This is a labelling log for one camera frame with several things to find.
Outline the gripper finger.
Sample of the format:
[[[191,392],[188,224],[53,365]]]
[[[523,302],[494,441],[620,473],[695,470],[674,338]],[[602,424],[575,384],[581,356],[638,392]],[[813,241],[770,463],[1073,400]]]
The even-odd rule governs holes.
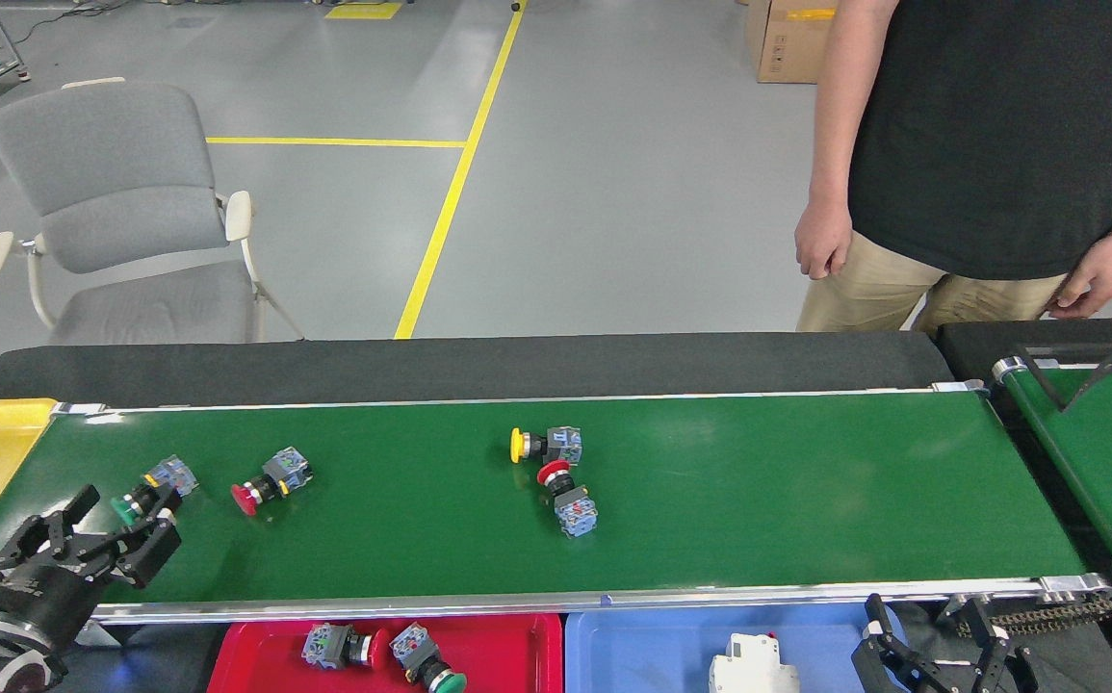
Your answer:
[[[1025,654],[1013,654],[1012,638],[996,626],[987,614],[986,602],[965,602],[965,624],[970,628],[981,657],[975,662],[972,692],[1004,692],[1003,677],[1009,674],[1017,692],[1037,692],[1039,683]]]
[[[894,634],[880,595],[865,603],[867,627],[852,653],[852,665],[866,692],[960,692],[946,665],[939,665]]]

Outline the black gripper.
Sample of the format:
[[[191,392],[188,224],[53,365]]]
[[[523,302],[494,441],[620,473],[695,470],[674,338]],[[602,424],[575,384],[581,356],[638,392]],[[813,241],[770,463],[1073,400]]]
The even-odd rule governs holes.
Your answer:
[[[96,608],[95,580],[125,580],[143,590],[181,544],[173,526],[180,493],[172,486],[158,492],[143,516],[102,538],[76,529],[99,501],[92,484],[62,509],[20,523],[0,551],[0,636],[28,638],[59,655]]]

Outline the person's left hand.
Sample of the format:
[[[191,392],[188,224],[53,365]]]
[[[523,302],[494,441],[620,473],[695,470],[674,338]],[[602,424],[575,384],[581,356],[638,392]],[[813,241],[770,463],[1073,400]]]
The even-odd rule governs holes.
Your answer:
[[[1058,320],[1090,319],[1112,299],[1112,234],[1094,242],[1046,306]]]

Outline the person's right hand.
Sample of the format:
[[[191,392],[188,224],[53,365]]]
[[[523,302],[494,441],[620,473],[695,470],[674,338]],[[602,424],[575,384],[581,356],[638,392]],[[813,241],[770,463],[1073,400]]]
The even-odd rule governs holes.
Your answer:
[[[811,280],[828,279],[845,267],[852,220],[845,200],[807,202],[794,231],[796,263]]]

